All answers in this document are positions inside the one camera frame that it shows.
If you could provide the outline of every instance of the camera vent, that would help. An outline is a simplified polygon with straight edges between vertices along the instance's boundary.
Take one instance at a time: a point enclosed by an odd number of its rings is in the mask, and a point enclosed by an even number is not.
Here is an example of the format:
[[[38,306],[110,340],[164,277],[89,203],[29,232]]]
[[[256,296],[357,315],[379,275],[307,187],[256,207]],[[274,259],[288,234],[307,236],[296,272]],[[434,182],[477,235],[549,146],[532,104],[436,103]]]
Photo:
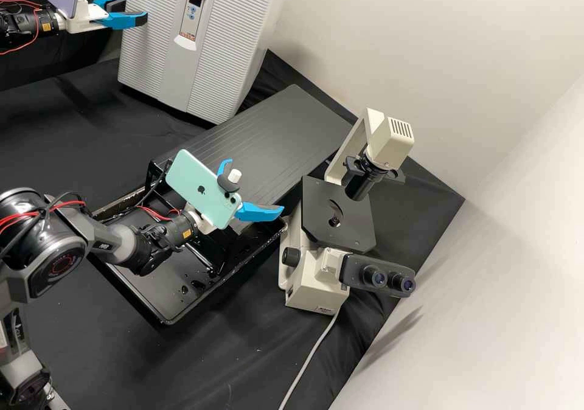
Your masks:
[[[395,133],[398,133],[407,138],[413,138],[412,128],[408,123],[404,121],[399,121],[395,118],[391,119],[391,128]]]

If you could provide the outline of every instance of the mint green smartphone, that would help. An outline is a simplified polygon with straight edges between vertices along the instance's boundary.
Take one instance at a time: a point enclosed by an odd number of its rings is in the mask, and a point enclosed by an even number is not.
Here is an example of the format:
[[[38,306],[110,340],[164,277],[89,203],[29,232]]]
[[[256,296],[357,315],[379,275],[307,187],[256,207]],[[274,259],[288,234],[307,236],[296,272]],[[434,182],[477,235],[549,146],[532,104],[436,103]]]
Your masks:
[[[185,149],[176,155],[166,182],[219,229],[228,226],[242,202],[236,192],[225,194],[217,175]]]

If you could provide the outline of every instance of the control panel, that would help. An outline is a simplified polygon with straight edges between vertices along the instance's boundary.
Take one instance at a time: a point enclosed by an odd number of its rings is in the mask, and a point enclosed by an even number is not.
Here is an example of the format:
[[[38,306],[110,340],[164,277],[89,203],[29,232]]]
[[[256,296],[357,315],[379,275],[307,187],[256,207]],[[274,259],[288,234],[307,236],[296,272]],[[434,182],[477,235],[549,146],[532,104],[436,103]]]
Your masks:
[[[199,26],[204,0],[187,0],[184,6],[180,35],[192,40],[196,39],[196,30]]]

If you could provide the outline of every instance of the black table surface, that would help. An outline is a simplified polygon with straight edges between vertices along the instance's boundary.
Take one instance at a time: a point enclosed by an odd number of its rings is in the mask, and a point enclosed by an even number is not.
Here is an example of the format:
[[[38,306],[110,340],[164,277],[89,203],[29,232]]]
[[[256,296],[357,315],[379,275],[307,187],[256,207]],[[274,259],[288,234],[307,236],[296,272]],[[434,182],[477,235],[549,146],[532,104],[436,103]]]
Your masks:
[[[76,190],[96,209],[140,186],[149,159],[208,127],[116,74],[109,61],[4,92],[2,190]],[[354,119],[272,53],[242,108],[293,83]],[[371,253],[418,270],[464,199],[409,158],[403,171],[405,185],[370,194]],[[26,308],[33,349],[73,409],[275,409],[330,320],[284,306],[277,264],[267,251],[205,306],[159,328],[85,261]],[[396,303],[352,291],[287,409],[328,408]]]

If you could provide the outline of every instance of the microscope cable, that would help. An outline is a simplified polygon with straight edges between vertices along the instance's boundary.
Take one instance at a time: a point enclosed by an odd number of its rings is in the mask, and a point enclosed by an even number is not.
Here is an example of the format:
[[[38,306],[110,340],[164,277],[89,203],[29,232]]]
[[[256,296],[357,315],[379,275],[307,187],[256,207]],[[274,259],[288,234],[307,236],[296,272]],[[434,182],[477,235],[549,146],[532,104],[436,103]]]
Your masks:
[[[322,341],[328,335],[330,329],[335,324],[336,318],[339,315],[339,311],[341,311],[340,308],[337,310],[337,312],[335,313],[335,315],[331,319],[330,323],[328,324],[327,328],[322,332],[322,335],[318,338],[318,340],[316,341],[315,345],[312,347],[312,350],[310,351],[310,353],[306,357],[306,360],[304,361],[304,364],[302,365],[302,367],[300,369],[300,372],[298,372],[298,375],[296,375],[296,378],[294,379],[294,381],[292,382],[292,385],[288,389],[288,393],[286,393],[286,396],[284,396],[284,399],[282,400],[282,403],[278,407],[278,410],[284,410],[284,407],[286,407],[286,404],[288,403],[288,400],[290,399],[290,396],[292,395],[292,392],[294,392],[294,388],[298,384],[298,381],[300,381],[300,379],[302,378],[302,374],[304,373],[304,371],[308,367],[308,364],[310,363],[310,360],[312,360],[312,357],[316,353],[316,350],[321,345]]]

